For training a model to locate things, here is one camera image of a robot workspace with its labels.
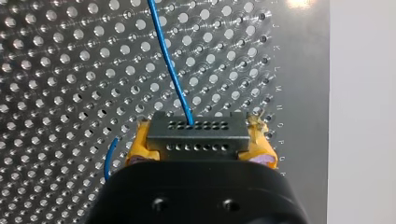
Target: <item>metal surface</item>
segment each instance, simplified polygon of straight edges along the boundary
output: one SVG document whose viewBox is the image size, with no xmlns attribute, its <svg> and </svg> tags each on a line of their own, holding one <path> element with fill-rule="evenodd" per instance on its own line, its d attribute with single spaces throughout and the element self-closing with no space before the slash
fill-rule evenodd
<svg viewBox="0 0 396 224">
<path fill-rule="evenodd" d="M 313 223 L 327 187 L 328 2 L 158 1 L 195 115 L 261 112 Z M 80 222 L 136 121 L 181 115 L 144 1 L 0 1 L 0 223 Z"/>
<path fill-rule="evenodd" d="M 184 116 L 166 117 L 156 112 L 148 130 L 148 150 L 160 152 L 161 160 L 237 160 L 248 151 L 246 116 L 232 112 L 223 117 L 196 117 L 187 125 Z"/>
</svg>

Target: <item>hole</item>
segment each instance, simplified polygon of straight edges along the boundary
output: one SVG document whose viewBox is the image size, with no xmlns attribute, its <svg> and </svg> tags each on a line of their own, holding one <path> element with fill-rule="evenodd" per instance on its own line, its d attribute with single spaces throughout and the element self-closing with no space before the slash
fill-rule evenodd
<svg viewBox="0 0 396 224">
<path fill-rule="evenodd" d="M 258 97 L 259 95 L 260 95 L 260 90 L 259 89 L 257 89 L 257 88 L 255 88 L 255 89 L 253 89 L 252 91 L 251 91 L 251 96 L 253 96 L 253 97 Z"/>
<path fill-rule="evenodd" d="M 215 29 L 219 29 L 221 27 L 221 21 L 214 21 L 213 26 L 215 27 Z"/>
<path fill-rule="evenodd" d="M 137 20 L 135 26 L 137 29 L 143 30 L 146 28 L 146 22 L 143 20 Z"/>
<path fill-rule="evenodd" d="M 225 36 L 227 39 L 233 38 L 233 30 L 232 30 L 232 29 L 226 30 L 226 31 L 224 32 L 224 36 Z"/>
<path fill-rule="evenodd" d="M 83 50 L 80 54 L 79 54 L 79 58 L 82 61 L 88 61 L 90 59 L 91 55 L 87 50 Z"/>
<path fill-rule="evenodd" d="M 231 97 L 233 98 L 233 100 L 237 100 L 240 95 L 241 94 L 239 93 L 239 91 L 233 91 L 233 93 L 231 94 Z"/>
<path fill-rule="evenodd" d="M 105 135 L 109 135 L 109 134 L 111 133 L 111 129 L 108 128 L 108 127 L 105 127 L 105 128 L 102 130 L 102 132 L 103 132 L 103 134 L 105 134 Z"/>
<path fill-rule="evenodd" d="M 213 54 L 208 54 L 207 57 L 206 57 L 206 61 L 208 63 L 213 63 L 215 60 L 216 60 L 216 57 Z"/>
<path fill-rule="evenodd" d="M 103 109 L 98 110 L 98 117 L 99 118 L 103 118 L 105 115 L 107 114 L 107 112 Z"/>
<path fill-rule="evenodd" d="M 114 71 L 113 69 L 109 68 L 106 70 L 107 77 L 114 77 L 115 75 L 116 75 L 116 71 Z"/>
<path fill-rule="evenodd" d="M 256 50 L 255 48 L 251 48 L 251 49 L 249 49 L 249 50 L 247 51 L 247 55 L 248 55 L 249 57 L 254 57 L 254 56 L 256 56 L 256 54 L 257 54 L 257 50 Z"/>
<path fill-rule="evenodd" d="M 124 24 L 117 22 L 116 26 L 114 27 L 114 29 L 116 30 L 117 33 L 123 33 L 125 31 L 125 26 Z"/>
<path fill-rule="evenodd" d="M 125 68 L 125 73 L 129 76 L 133 75 L 135 72 L 135 69 L 133 66 L 129 65 Z"/>
<path fill-rule="evenodd" d="M 136 95 L 136 94 L 138 94 L 140 92 L 140 88 L 138 87 L 138 86 L 132 86 L 131 87 L 131 93 L 133 94 L 133 95 Z"/>
<path fill-rule="evenodd" d="M 131 0 L 131 5 L 133 7 L 138 7 L 140 6 L 141 0 Z"/>
<path fill-rule="evenodd" d="M 229 16 L 232 12 L 233 10 L 229 6 L 225 6 L 221 11 L 224 16 Z"/>
<path fill-rule="evenodd" d="M 157 83 L 151 83 L 151 85 L 149 86 L 151 91 L 158 91 L 160 89 L 160 85 L 158 85 Z"/>
<path fill-rule="evenodd" d="M 265 18 L 266 18 L 265 13 L 260 13 L 260 15 L 259 15 L 259 20 L 264 21 Z"/>
<path fill-rule="evenodd" d="M 165 26 L 166 23 L 168 23 L 168 20 L 167 20 L 165 17 L 161 16 L 161 17 L 160 17 L 160 24 L 161 24 L 161 26 Z"/>
<path fill-rule="evenodd" d="M 120 3 L 117 0 L 110 0 L 108 6 L 110 7 L 111 10 L 117 10 L 120 8 Z"/>
<path fill-rule="evenodd" d="M 43 39 L 41 36 L 36 35 L 36 36 L 33 38 L 33 43 L 34 43 L 36 46 L 41 46 L 41 45 L 43 45 L 43 43 L 44 43 L 44 39 Z"/>
<path fill-rule="evenodd" d="M 13 45 L 16 49 L 23 49 L 23 42 L 19 39 L 14 40 Z"/>
<path fill-rule="evenodd" d="M 253 3 L 251 3 L 251 2 L 246 3 L 244 6 L 244 10 L 247 13 L 251 12 L 253 10 L 253 8 L 254 8 L 254 6 L 253 6 Z"/>
<path fill-rule="evenodd" d="M 56 13 L 54 11 L 48 10 L 47 13 L 46 13 L 46 17 L 47 17 L 47 20 L 49 20 L 49 21 L 55 21 L 56 18 L 57 18 L 57 15 L 56 15 Z"/>
<path fill-rule="evenodd" d="M 80 40 L 84 37 L 84 33 L 82 32 L 82 30 L 75 30 L 75 32 L 73 33 L 73 36 L 75 39 Z"/>
<path fill-rule="evenodd" d="M 192 39 L 189 35 L 185 35 L 183 36 L 182 42 L 185 46 L 188 46 L 189 44 L 191 44 Z"/>
<path fill-rule="evenodd" d="M 111 90 L 111 95 L 113 97 L 119 97 L 120 96 L 120 90 L 119 89 L 113 89 Z"/>
<path fill-rule="evenodd" d="M 254 35 L 254 33 L 256 33 L 256 28 L 254 26 L 248 26 L 247 30 L 246 30 L 248 35 Z"/>
<path fill-rule="evenodd" d="M 240 40 L 238 40 L 238 41 L 236 42 L 236 45 L 237 45 L 239 48 L 244 47 L 245 44 L 246 44 L 246 42 L 245 42 L 244 39 L 240 39 Z"/>
<path fill-rule="evenodd" d="M 165 39 L 165 44 L 168 49 L 172 46 L 172 42 L 169 39 Z"/>
<path fill-rule="evenodd" d="M 217 81 L 218 81 L 218 76 L 216 76 L 216 75 L 211 75 L 210 77 L 209 77 L 209 82 L 210 83 L 212 83 L 212 84 L 214 84 L 214 83 L 216 83 Z"/>
<path fill-rule="evenodd" d="M 207 20 L 207 18 L 209 18 L 209 16 L 210 16 L 209 10 L 203 9 L 200 13 L 200 16 L 201 16 L 202 20 Z"/>
<path fill-rule="evenodd" d="M 97 36 L 102 36 L 105 34 L 105 29 L 102 26 L 96 26 L 93 29 L 93 32 L 95 33 L 95 35 Z"/>
<path fill-rule="evenodd" d="M 151 45 L 148 42 L 143 42 L 142 45 L 140 46 L 140 48 L 146 52 L 149 51 L 151 49 Z"/>
<path fill-rule="evenodd" d="M 194 105 L 200 104 L 200 103 L 201 103 L 201 97 L 195 96 L 194 98 L 192 98 L 192 103 L 193 103 Z"/>
<path fill-rule="evenodd" d="M 108 58 L 108 56 L 110 56 L 110 50 L 106 48 L 100 49 L 100 56 L 102 56 L 102 58 Z"/>
<path fill-rule="evenodd" d="M 268 61 L 269 61 L 268 58 L 266 58 L 266 57 L 262 58 L 262 63 L 263 64 L 268 64 Z"/>
<path fill-rule="evenodd" d="M 168 203 L 164 198 L 156 198 L 151 207 L 156 212 L 162 212 L 168 207 Z"/>
<path fill-rule="evenodd" d="M 134 108 L 134 110 L 135 110 L 137 113 L 142 113 L 142 112 L 145 110 L 145 107 L 142 106 L 142 105 L 136 105 L 136 107 Z"/>
<path fill-rule="evenodd" d="M 235 81 L 238 78 L 238 74 L 236 72 L 231 72 L 229 75 L 229 79 Z"/>
<path fill-rule="evenodd" d="M 68 7 L 66 10 L 67 16 L 71 18 L 75 18 L 78 14 L 77 10 L 75 7 Z"/>
<path fill-rule="evenodd" d="M 222 207 L 228 212 L 236 212 L 239 211 L 240 206 L 238 203 L 234 202 L 231 199 L 227 199 L 222 203 Z"/>
<path fill-rule="evenodd" d="M 64 103 L 64 98 L 60 97 L 60 96 L 55 96 L 55 98 L 53 98 L 53 102 L 56 105 L 61 105 Z"/>
<path fill-rule="evenodd" d="M 213 35 L 212 34 L 210 34 L 210 33 L 204 34 L 204 41 L 206 43 L 210 42 L 212 39 L 213 39 Z"/>
<path fill-rule="evenodd" d="M 146 71 L 153 72 L 155 70 L 155 65 L 153 63 L 146 64 Z"/>
<path fill-rule="evenodd" d="M 44 67 L 48 67 L 50 66 L 50 59 L 47 57 L 42 57 L 40 60 L 41 65 L 43 65 Z"/>
<path fill-rule="evenodd" d="M 235 51 L 230 51 L 230 52 L 227 53 L 227 59 L 230 60 L 230 61 L 234 60 L 235 56 L 236 56 Z"/>
<path fill-rule="evenodd" d="M 193 59 L 192 57 L 187 58 L 186 65 L 188 67 L 191 67 L 191 66 L 195 65 L 195 59 Z"/>
<path fill-rule="evenodd" d="M 88 11 L 91 14 L 96 14 L 99 11 L 99 7 L 95 3 L 90 3 L 88 5 Z"/>
<path fill-rule="evenodd" d="M 189 15 L 187 15 L 187 13 L 180 13 L 180 15 L 178 15 L 178 20 L 181 22 L 181 23 L 185 23 L 188 19 L 189 19 Z"/>
<path fill-rule="evenodd" d="M 191 86 L 196 86 L 198 84 L 198 78 L 192 77 L 190 78 L 190 85 Z"/>
<path fill-rule="evenodd" d="M 85 119 L 87 119 L 87 117 L 88 117 L 88 114 L 85 112 L 81 112 L 78 114 L 78 118 L 81 120 L 85 120 Z"/>
</svg>

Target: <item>black plastic housing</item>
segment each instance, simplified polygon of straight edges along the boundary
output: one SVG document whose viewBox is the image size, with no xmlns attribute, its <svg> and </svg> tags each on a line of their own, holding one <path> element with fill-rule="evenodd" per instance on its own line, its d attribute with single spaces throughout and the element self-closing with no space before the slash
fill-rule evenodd
<svg viewBox="0 0 396 224">
<path fill-rule="evenodd" d="M 305 224 L 278 172 L 248 161 L 142 161 L 106 182 L 87 224 Z"/>
</svg>

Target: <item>screw hole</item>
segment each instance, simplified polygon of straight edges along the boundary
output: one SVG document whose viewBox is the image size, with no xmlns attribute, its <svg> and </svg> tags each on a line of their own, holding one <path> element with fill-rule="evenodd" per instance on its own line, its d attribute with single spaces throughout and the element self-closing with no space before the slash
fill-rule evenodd
<svg viewBox="0 0 396 224">
<path fill-rule="evenodd" d="M 152 203 L 152 209 L 156 212 L 162 212 L 168 207 L 168 203 L 163 198 L 156 198 Z"/>
<path fill-rule="evenodd" d="M 239 204 L 236 203 L 236 202 L 234 202 L 234 201 L 231 200 L 231 199 L 225 200 L 225 201 L 222 203 L 222 205 L 223 205 L 223 208 L 224 208 L 226 211 L 228 211 L 228 212 L 236 212 L 236 211 L 239 211 L 239 209 L 240 209 Z"/>
</svg>

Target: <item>blue wire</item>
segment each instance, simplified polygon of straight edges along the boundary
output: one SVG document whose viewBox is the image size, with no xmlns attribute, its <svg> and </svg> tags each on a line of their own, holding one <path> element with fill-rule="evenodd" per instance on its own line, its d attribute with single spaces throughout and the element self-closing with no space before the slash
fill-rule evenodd
<svg viewBox="0 0 396 224">
<path fill-rule="evenodd" d="M 183 90 L 181 89 L 180 83 L 177 79 L 177 72 L 175 67 L 172 65 L 171 56 L 168 52 L 168 48 L 165 44 L 165 39 L 163 37 L 163 29 L 161 28 L 160 19 L 158 17 L 157 8 L 155 6 L 155 0 L 148 0 L 148 6 L 151 10 L 151 17 L 154 22 L 155 31 L 157 32 L 158 41 L 160 42 L 161 51 L 163 52 L 163 58 L 165 59 L 166 66 L 168 67 L 169 74 L 171 75 L 172 81 L 175 86 L 175 90 L 178 98 L 180 99 L 181 106 L 183 107 L 184 114 L 186 115 L 187 122 L 190 125 L 194 124 L 194 118 L 192 117 L 192 113 L 190 112 L 189 104 L 186 101 L 186 98 L 183 95 Z"/>
<path fill-rule="evenodd" d="M 110 147 L 108 148 L 107 154 L 106 154 L 106 158 L 105 158 L 105 181 L 108 180 L 108 173 L 110 173 L 110 164 L 111 164 L 111 156 L 113 155 L 114 149 L 117 146 L 117 143 L 119 142 L 119 138 L 116 137 L 114 138 L 113 142 L 111 142 Z"/>
</svg>

